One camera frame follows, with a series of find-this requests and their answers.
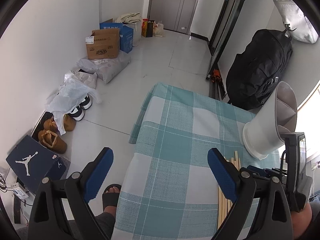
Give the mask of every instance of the power strip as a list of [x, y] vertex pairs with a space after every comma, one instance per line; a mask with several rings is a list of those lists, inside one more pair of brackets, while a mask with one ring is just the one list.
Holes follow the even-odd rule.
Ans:
[[28, 194], [24, 191], [24, 188], [20, 185], [20, 183], [15, 183], [11, 186], [13, 193], [20, 199], [28, 198]]

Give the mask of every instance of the white logo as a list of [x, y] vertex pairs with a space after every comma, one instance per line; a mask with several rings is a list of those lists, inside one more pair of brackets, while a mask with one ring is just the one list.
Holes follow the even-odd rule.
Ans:
[[28, 163], [29, 163], [29, 161], [30, 161], [36, 154], [38, 154], [38, 152], [36, 152], [36, 153], [33, 154], [32, 156], [29, 155], [28, 157], [23, 158], [23, 160], [25, 160], [25, 161], [16, 161], [16, 163], [23, 163], [23, 164], [26, 166], [27, 176], [30, 176], [30, 174], [29, 174], [29, 168], [28, 168]]

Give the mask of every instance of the white cylindrical container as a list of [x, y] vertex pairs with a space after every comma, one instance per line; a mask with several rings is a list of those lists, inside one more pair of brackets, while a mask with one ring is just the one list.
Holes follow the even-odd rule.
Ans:
[[244, 126], [242, 138], [247, 151], [262, 160], [284, 141], [281, 133], [294, 132], [297, 124], [297, 100], [286, 82], [279, 82], [255, 118]]

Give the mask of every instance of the plaid pattern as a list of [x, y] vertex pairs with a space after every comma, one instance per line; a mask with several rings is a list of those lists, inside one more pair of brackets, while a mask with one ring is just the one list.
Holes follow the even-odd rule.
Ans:
[[[113, 239], [211, 239], [217, 230], [218, 184], [207, 162], [216, 147], [242, 166], [279, 167], [279, 153], [258, 161], [243, 145], [254, 114], [214, 99], [156, 84], [133, 127], [136, 143], [119, 198]], [[257, 201], [244, 228], [251, 225]]]

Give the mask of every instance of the slide sandal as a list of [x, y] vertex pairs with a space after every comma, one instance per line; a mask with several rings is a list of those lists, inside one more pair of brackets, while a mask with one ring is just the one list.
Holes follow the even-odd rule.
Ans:
[[111, 184], [106, 189], [104, 190], [104, 193], [102, 194], [102, 205], [103, 205], [103, 210], [107, 206], [117, 206], [118, 205], [118, 199], [120, 193], [105, 193], [107, 190], [109, 190], [112, 187], [117, 187], [119, 190], [121, 190], [121, 185], [119, 184]]

